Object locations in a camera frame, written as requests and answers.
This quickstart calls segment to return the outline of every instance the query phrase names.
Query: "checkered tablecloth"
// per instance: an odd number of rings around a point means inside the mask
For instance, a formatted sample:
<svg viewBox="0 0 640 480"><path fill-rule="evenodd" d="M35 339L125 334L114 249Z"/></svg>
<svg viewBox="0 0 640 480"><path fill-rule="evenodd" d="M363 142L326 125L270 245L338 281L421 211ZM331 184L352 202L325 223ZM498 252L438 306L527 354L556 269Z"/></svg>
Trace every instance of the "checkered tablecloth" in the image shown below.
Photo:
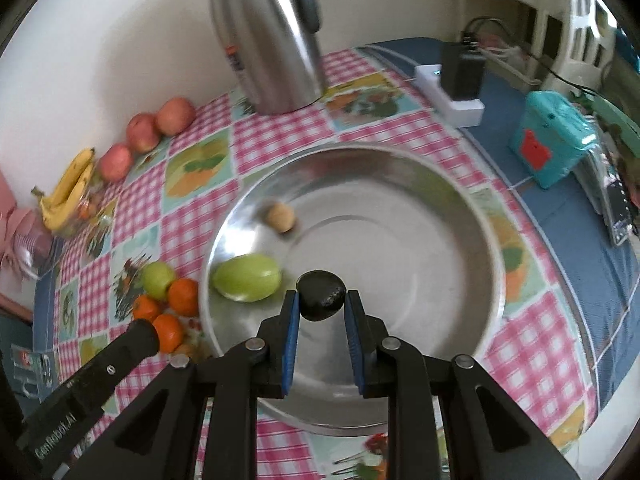
<svg viewBox="0 0 640 480"><path fill-rule="evenodd" d="M54 304L60 380L126 329L130 317L118 317L114 297L122 294L118 284L128 283L127 269L144 258L161 258L181 276L197 279L216 224L242 187L265 169L324 142L389 142L444 168L494 218L498 238L525 255L514 274L518 296L505 308L482 363L546 434L573 431L577 438L592 422L594 389L558 268L518 197L465 137L444 124L395 73L354 50L329 54L324 69L331 88L316 104L282 116L260 116L234 90L201 107L187 131L165 140L123 183L108 189L103 205L111 208L111 228L104 234L88 230L69 241L60 264ZM186 181L178 179L175 168L207 150L225 158L207 182L184 189ZM167 361L162 354L146 359L119 384L89 441ZM576 414L582 420L572 430L567 425ZM261 415L257 435L261 477L319 478L313 440L304 432ZM559 439L558 445L565 441ZM203 453L201 444L200 458Z"/></svg>

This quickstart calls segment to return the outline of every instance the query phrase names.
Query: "black oval object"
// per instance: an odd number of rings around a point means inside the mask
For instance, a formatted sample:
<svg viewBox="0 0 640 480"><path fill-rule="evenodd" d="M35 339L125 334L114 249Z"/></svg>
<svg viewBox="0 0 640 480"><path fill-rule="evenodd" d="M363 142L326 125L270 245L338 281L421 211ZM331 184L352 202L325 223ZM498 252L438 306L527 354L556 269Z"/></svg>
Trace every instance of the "black oval object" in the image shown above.
<svg viewBox="0 0 640 480"><path fill-rule="evenodd" d="M309 321L322 321L338 312L344 304L347 288L328 270L310 270L296 283L300 315Z"/></svg>

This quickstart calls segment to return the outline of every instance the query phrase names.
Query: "red apple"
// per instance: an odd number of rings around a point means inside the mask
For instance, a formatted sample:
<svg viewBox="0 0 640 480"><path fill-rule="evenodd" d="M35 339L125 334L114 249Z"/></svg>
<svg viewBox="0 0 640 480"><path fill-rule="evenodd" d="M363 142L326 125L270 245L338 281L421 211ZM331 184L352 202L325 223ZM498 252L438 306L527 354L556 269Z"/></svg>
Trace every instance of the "red apple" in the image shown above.
<svg viewBox="0 0 640 480"><path fill-rule="evenodd" d="M127 124L127 140L132 150L138 153L148 153L160 142L160 135L156 130L156 117L148 112L134 115Z"/></svg>
<svg viewBox="0 0 640 480"><path fill-rule="evenodd" d="M133 155L124 142L111 146L98 162L98 171L107 182L117 182L127 176L133 166Z"/></svg>
<svg viewBox="0 0 640 480"><path fill-rule="evenodd" d="M193 123L196 109L184 97L174 97L162 105L156 114L156 127L166 136L173 137Z"/></svg>

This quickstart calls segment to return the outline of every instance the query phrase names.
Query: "metal bowl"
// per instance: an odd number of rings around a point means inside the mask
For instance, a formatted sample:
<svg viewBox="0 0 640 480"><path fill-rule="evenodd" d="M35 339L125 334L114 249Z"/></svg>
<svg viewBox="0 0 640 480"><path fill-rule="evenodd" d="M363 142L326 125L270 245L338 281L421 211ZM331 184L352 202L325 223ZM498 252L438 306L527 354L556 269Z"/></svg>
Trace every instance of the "metal bowl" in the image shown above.
<svg viewBox="0 0 640 480"><path fill-rule="evenodd" d="M274 202L297 221L281 235L264 224ZM209 286L217 265L259 252L281 266L280 290L236 303ZM481 356L504 304L504 266L489 222L466 191L424 158L380 144L331 144L300 152L247 189L217 232L202 271L200 318L214 354L255 336L300 274L325 269L356 288L365 311L423 354ZM364 435L386 425L386 400L362 399L339 313L301 319L293 386L261 399L292 426Z"/></svg>

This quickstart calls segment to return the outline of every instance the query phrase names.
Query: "banana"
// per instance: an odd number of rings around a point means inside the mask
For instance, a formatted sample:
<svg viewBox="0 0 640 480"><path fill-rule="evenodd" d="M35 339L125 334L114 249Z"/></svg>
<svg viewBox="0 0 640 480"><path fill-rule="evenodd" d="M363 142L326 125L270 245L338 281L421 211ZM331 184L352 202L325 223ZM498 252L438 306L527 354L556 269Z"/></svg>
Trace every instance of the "banana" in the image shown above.
<svg viewBox="0 0 640 480"><path fill-rule="evenodd" d="M44 203L45 198L40 199L40 209L42 210L42 220L44 225L50 231L59 231L69 219L69 217L76 211L84 191L89 185L92 173L94 171L94 164L90 162L84 171L77 179L75 186L68 194L66 201L56 206L49 206Z"/></svg>
<svg viewBox="0 0 640 480"><path fill-rule="evenodd" d="M66 168L53 193L49 196L40 197L40 205L50 209L63 205L69 198L82 173L94 161L94 156L95 150L93 148L85 148L78 153Z"/></svg>

